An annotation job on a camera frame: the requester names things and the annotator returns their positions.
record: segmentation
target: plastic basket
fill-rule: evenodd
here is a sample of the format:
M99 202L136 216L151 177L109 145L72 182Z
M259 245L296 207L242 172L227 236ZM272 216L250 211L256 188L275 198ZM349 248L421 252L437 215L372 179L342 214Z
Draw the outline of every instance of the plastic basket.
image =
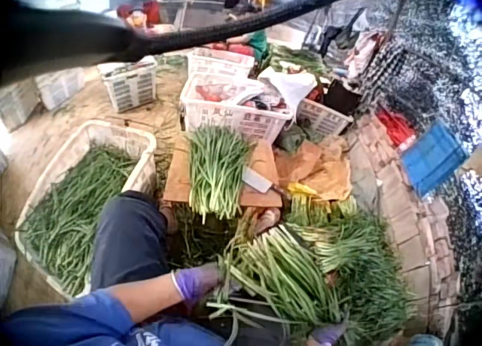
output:
M35 78L40 97L48 110L54 110L68 103L85 85L82 68L67 69Z
M449 127L440 119L401 156L411 185L420 197L450 178L468 158Z
M255 58L228 51L195 48L188 53L189 75L195 72L248 77Z
M0 90L0 120L7 131L14 131L25 124L37 103L37 89L32 79L2 88Z
M310 120L311 128L320 135L338 135L351 122L353 117L345 116L320 103L304 99L297 109L297 119Z
M134 109L151 103L156 98L157 61L146 56L137 65L139 68L111 75L122 67L135 66L130 63L107 63L99 65L108 96L117 112Z
M247 136L265 139L273 143L279 132L290 121L291 114L264 111L234 103L214 103L202 100L196 92L197 85L232 84L240 89L250 86L259 87L261 83L247 78L194 73L189 76L181 92L181 106L185 108L186 131L191 131L203 124L231 127Z
M22 213L15 225L18 230L23 221L49 191L52 183L63 180L66 171L74 167L92 145L113 145L125 150L130 156L139 158L139 162L129 175L122 191L136 190L153 194L157 187L156 165L154 162L154 150L156 138L151 133L131 127L119 127L108 122L91 120L82 124L67 142L56 153L52 161L38 179L30 194ZM36 253L24 243L22 232L15 232L15 243L20 252L27 260L38 269L46 278L47 282L61 295L70 298L64 291L58 279L50 275L38 261Z

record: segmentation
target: person sitting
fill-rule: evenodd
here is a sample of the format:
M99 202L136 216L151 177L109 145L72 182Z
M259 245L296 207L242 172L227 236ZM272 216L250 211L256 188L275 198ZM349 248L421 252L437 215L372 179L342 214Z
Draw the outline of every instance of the person sitting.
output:
M234 15L230 15L230 19L236 19ZM238 37L228 38L226 43L219 42L209 44L209 48L213 50L229 51L236 54L244 54L246 56L254 57L257 62L260 62L263 58L264 52L268 47L268 41L266 32L264 29L253 33L246 33Z

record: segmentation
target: blue jacket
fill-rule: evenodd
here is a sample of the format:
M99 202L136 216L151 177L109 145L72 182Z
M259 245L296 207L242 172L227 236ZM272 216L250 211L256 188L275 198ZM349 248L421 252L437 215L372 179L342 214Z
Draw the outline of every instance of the blue jacket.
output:
M70 305L26 308L2 324L12 345L37 346L222 346L223 340L187 321L159 321L137 327L127 309L107 290Z

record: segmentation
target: cardboard sheet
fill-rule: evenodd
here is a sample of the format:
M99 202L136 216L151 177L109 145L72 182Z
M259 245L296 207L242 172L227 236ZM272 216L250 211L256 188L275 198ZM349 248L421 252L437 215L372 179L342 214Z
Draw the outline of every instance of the cardboard sheet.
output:
M293 155L276 150L281 185L307 185L323 201L346 199L352 191L347 149L342 137L326 136L318 145L305 140Z
M271 145L258 140L249 162L249 166L275 184L279 184L278 173L274 163ZM188 141L180 136L175 143L172 162L167 173L166 188L163 199L165 201L179 201L187 203L191 186L189 183ZM244 185L239 199L241 207L281 207L282 200L278 193L268 190L262 194L249 185Z

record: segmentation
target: blue plastic crate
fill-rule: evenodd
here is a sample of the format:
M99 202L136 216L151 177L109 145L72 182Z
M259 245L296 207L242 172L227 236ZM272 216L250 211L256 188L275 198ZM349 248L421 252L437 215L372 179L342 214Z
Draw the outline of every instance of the blue plastic crate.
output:
M408 179L420 197L435 189L467 159L467 151L442 120L436 120L401 156Z

